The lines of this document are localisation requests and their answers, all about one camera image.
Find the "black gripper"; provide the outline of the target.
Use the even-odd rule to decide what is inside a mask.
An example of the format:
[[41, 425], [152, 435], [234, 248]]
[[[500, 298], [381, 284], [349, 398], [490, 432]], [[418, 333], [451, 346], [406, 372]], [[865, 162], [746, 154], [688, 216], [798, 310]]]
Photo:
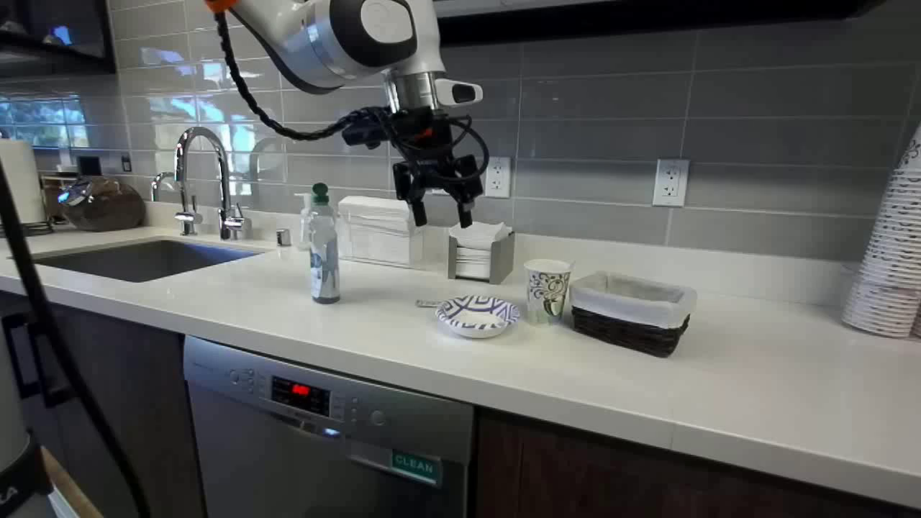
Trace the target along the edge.
[[346, 118], [342, 141], [368, 149], [392, 143], [401, 151], [393, 186], [396, 198], [409, 203], [415, 228], [425, 228], [429, 221], [422, 189], [450, 189], [457, 203], [457, 225], [473, 225], [476, 198], [483, 192], [480, 174], [490, 163], [490, 147], [470, 116], [363, 107]]

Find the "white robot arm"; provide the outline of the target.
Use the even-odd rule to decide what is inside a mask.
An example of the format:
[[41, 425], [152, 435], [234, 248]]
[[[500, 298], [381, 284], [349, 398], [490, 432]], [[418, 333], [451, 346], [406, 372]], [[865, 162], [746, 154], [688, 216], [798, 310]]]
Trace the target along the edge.
[[[251, 113], [291, 141], [342, 134], [346, 143], [389, 141], [401, 162], [392, 166], [393, 192], [425, 225], [425, 192], [444, 189], [457, 203], [457, 225], [473, 225], [483, 196], [490, 147], [470, 116], [451, 107], [483, 101], [483, 87], [447, 75], [434, 0], [205, 0], [216, 19], [227, 71]], [[386, 107], [356, 107], [322, 130], [294, 130], [268, 116], [242, 77], [234, 51], [237, 18], [268, 51], [288, 82], [327, 94], [350, 80], [381, 75]]]

